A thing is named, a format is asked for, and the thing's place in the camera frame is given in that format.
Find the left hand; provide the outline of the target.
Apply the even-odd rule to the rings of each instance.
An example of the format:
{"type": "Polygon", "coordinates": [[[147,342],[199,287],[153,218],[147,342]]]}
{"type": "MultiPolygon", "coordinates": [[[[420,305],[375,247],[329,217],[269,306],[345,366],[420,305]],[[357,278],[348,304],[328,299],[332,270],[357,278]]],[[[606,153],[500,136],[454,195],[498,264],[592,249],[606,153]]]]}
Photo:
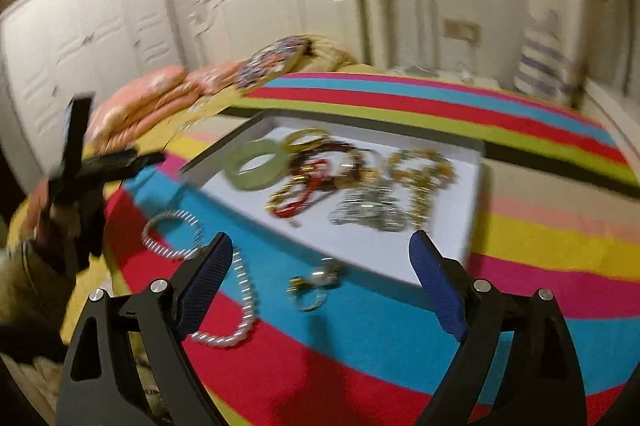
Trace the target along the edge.
{"type": "Polygon", "coordinates": [[[102,253],[104,206],[104,198],[95,197],[58,206],[44,193],[34,193],[21,235],[56,273],[77,275],[90,267],[91,256],[102,253]]]}

